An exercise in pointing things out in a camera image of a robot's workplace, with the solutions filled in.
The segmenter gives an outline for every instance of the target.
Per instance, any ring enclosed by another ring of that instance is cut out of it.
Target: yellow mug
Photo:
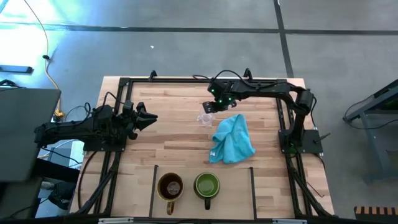
[[[174,203],[184,190],[184,183],[181,177],[175,173],[163,175],[157,182],[157,194],[167,202],[167,214],[171,215],[174,211]]]

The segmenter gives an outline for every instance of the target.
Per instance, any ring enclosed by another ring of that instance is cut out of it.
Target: yellow cable
[[[49,55],[49,38],[47,37],[47,33],[45,32],[44,26],[42,24],[42,22],[40,21],[40,19],[37,17],[36,13],[33,11],[33,9],[31,8],[31,6],[27,3],[26,0],[24,0],[24,2],[26,3],[26,5],[29,7],[29,9],[32,11],[33,15],[36,17],[37,21],[39,22],[39,24],[42,26],[43,32],[44,32],[44,36],[45,36],[45,40],[47,43],[47,49],[45,51],[45,54],[48,56]],[[49,72],[47,71],[47,59],[44,59],[44,72],[46,74],[46,76],[49,78],[49,80],[54,84],[54,86],[56,87],[56,89],[59,90],[58,85],[55,83],[55,81],[51,78],[51,76],[49,75]],[[61,111],[61,97],[58,99],[58,103],[57,103],[57,108],[55,109],[55,115],[59,118],[64,116],[64,113]]]

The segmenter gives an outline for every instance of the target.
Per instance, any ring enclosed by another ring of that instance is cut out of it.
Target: mug handle
[[[167,214],[171,215],[174,212],[174,202],[167,202]]]
[[[211,202],[210,198],[205,198],[205,209],[206,210],[210,210],[210,202]]]

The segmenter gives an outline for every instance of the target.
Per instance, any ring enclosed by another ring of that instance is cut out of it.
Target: metal stand
[[[372,126],[370,125],[369,114],[398,114],[398,80],[390,83],[388,86],[377,91],[373,94],[374,99],[364,106],[360,107],[356,111],[348,114],[343,118],[347,123],[352,122],[356,118],[361,118],[364,130],[368,137],[370,147],[374,153],[374,157],[377,158],[380,174],[368,175],[365,177],[366,182],[371,182],[378,179],[385,179],[389,177],[397,177],[398,170],[393,168],[393,165],[387,154],[388,150],[380,148],[376,144],[376,136]]]

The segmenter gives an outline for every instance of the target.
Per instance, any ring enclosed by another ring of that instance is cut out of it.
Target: black cable
[[[39,204],[45,202],[46,200],[48,200],[48,198],[44,199],[44,200],[41,201]],[[14,218],[14,215],[17,215],[18,213],[23,212],[24,210],[27,210],[28,208],[32,208],[32,207],[35,207],[35,205],[31,205],[31,206],[28,206],[28,207],[26,207],[26,208],[20,209],[20,210],[14,212],[13,214],[11,214],[11,215],[9,216],[9,218]]]
[[[104,101],[102,102],[102,107],[101,107],[101,109],[99,109],[99,111],[98,111],[97,113],[101,112],[102,109],[104,108],[105,103],[106,103],[106,98],[108,97],[108,94],[110,94],[111,96],[113,96],[113,98],[116,100],[116,102],[121,103],[121,104],[124,104],[124,102],[118,100],[118,99],[116,98],[116,96],[114,96],[111,92],[108,91],[108,92],[105,93]]]
[[[315,100],[315,102],[314,102],[314,104],[313,104],[313,106],[312,106],[312,109],[311,109],[311,120],[312,120],[312,124],[313,124],[313,126],[314,127],[316,127],[316,124],[315,124],[315,122],[313,121],[313,116],[312,116],[312,112],[313,112],[313,110],[315,109],[315,105],[317,104],[317,98],[314,96],[313,97],[313,99]]]
[[[51,151],[51,150],[49,150],[49,149],[45,149],[45,148],[43,148],[43,147],[42,147],[42,149],[43,149],[43,150],[45,150],[45,151],[48,151],[48,152],[52,152],[52,153],[54,153],[54,154],[57,154],[58,156],[61,156],[61,157],[64,157],[64,158],[67,158],[67,159],[73,160],[73,161],[75,161],[75,162],[76,162],[76,164],[79,164],[79,162],[78,162],[76,159],[73,159],[73,158],[71,158],[71,157],[68,157],[68,156],[64,156],[64,155],[62,155],[62,154],[59,154],[59,153],[57,153],[57,152],[54,152],[54,151]]]
[[[382,127],[384,127],[384,126],[386,126],[386,125],[388,125],[388,124],[390,124],[390,123],[396,122],[396,121],[398,121],[398,119],[393,119],[392,121],[389,121],[389,122],[387,122],[387,123],[385,123],[385,124],[382,124],[382,125],[377,126],[377,127],[371,127],[371,128],[359,128],[359,127],[353,126],[353,125],[350,124],[350,123],[347,123],[347,124],[350,125],[352,128],[356,128],[356,129],[359,129],[359,130],[372,130],[372,129],[379,129],[379,128],[382,128]]]
[[[91,111],[91,105],[88,102],[85,103],[84,108],[86,109],[86,111]],[[74,124],[73,127],[83,124],[88,119],[89,116],[90,116],[90,113],[87,113],[86,118],[83,121],[80,121],[79,123]]]
[[[81,162],[78,162],[78,163],[76,163],[74,165],[71,165],[71,166],[68,166],[68,167],[73,167],[73,166],[78,165],[78,164],[81,164]]]
[[[206,80],[210,80],[209,77],[206,77],[206,76],[204,76],[204,75],[192,75],[192,78],[194,78],[194,79],[196,79],[196,80],[200,80],[200,78],[198,78],[198,77],[204,78],[204,79],[206,79]]]
[[[5,90],[0,90],[0,91],[7,91],[7,90],[16,90],[16,89],[20,89],[20,88],[26,88],[26,87],[15,87],[15,88],[8,88],[8,89],[5,89]]]
[[[344,119],[343,119],[344,122],[345,122],[346,124],[350,125],[352,128],[355,128],[355,129],[359,129],[359,130],[372,130],[372,129],[379,129],[379,128],[382,128],[382,127],[384,127],[384,126],[386,126],[386,125],[388,125],[388,124],[391,124],[391,123],[393,123],[393,122],[398,121],[398,119],[393,119],[392,121],[389,121],[389,122],[387,122],[387,123],[385,123],[385,124],[382,124],[382,125],[377,126],[377,127],[371,127],[371,128],[360,128],[360,127],[356,127],[356,126],[353,126],[353,125],[351,124],[350,121],[347,121],[347,113],[348,113],[349,109],[351,109],[351,108],[352,108],[353,106],[355,106],[355,105],[358,105],[358,104],[360,104],[360,103],[365,102],[366,100],[370,99],[370,97],[372,97],[372,96],[373,96],[373,95],[370,95],[370,96],[368,96],[365,100],[361,100],[361,101],[359,101],[359,102],[354,103],[353,105],[351,105],[351,106],[346,110],[346,112],[344,113]]]
[[[77,187],[77,204],[79,209],[81,209],[81,196],[80,196],[81,182],[83,180],[83,176],[86,172],[88,164],[90,163],[91,159],[94,157],[96,153],[97,153],[96,151],[92,153],[92,155],[87,159],[86,164],[83,166],[83,169],[81,170],[79,185]]]
[[[258,89],[261,89],[261,88],[269,88],[269,87],[272,87],[272,86],[275,86],[275,85],[278,85],[278,84],[281,84],[281,83],[287,83],[287,82],[274,82],[274,83],[271,83],[271,84],[268,84],[268,85],[258,85],[258,86],[256,86],[256,85],[252,85],[252,84],[248,83],[248,82],[247,82],[246,80],[244,80],[238,73],[236,73],[236,72],[234,72],[234,71],[232,71],[232,70],[228,70],[228,69],[220,71],[220,72],[214,77],[214,79],[217,79],[217,77],[218,77],[219,75],[221,75],[222,73],[224,73],[224,72],[231,72],[232,74],[236,75],[240,80],[242,80],[242,82],[243,82],[245,85],[247,85],[247,86],[249,86],[249,87],[252,87],[252,88],[258,88]]]
[[[17,85],[13,81],[7,80],[7,79],[1,80],[0,81],[0,86],[20,87],[19,85]]]
[[[87,109],[86,109],[84,106],[79,105],[79,106],[76,106],[76,107],[72,108],[72,109],[67,113],[67,115],[65,116],[64,121],[67,121],[67,118],[68,118],[69,113],[72,112],[73,110],[77,109],[77,108],[84,108],[85,111],[86,111],[86,115],[87,115],[88,113],[90,113],[90,111],[87,111]]]
[[[316,157],[318,157],[319,158],[319,160],[321,160],[321,162],[322,162],[322,165],[323,165],[323,169],[324,170],[326,170],[326,167],[325,167],[325,162],[323,161],[323,159],[317,154],[317,153],[313,153],[314,154],[314,156],[316,156]]]

